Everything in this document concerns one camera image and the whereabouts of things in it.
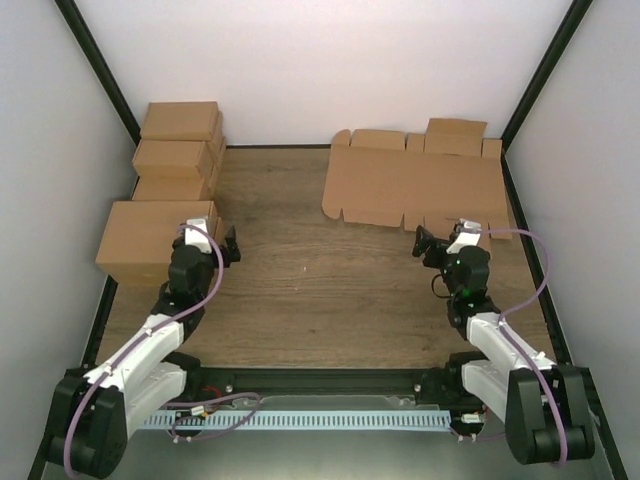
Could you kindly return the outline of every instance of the ventilation grille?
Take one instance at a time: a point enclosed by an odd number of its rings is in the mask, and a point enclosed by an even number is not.
[[[161,410],[149,417],[142,430],[166,430],[177,412]],[[206,419],[189,419],[179,430],[224,430],[244,417],[244,412],[218,411]],[[449,431],[448,411],[259,411],[238,430],[395,430]]]

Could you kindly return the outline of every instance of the wooden table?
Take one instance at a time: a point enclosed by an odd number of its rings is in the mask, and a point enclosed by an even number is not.
[[[411,256],[413,233],[323,214],[328,154],[228,150],[216,205],[237,228],[242,261],[181,351],[209,366],[409,368],[472,349],[430,291],[436,272]],[[491,248],[490,293],[504,309],[531,295],[533,282],[517,238]],[[99,361],[140,327],[157,291],[118,288]],[[537,303],[509,321],[553,355]]]

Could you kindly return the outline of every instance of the stacked cardboard box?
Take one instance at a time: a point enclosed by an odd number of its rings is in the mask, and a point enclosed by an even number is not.
[[[226,149],[216,102],[152,103],[133,166],[133,201],[115,202],[96,263],[121,285],[167,280],[177,228],[206,217],[220,243],[224,225],[212,201]]]

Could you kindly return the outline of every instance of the white wall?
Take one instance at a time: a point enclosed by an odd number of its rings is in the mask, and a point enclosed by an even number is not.
[[[640,3],[594,2],[508,152],[571,353],[640,478]]]
[[[133,143],[54,2],[0,2],[0,476],[26,478],[105,276]]]
[[[569,0],[79,0],[139,121],[219,100],[230,144],[343,128],[506,126]]]

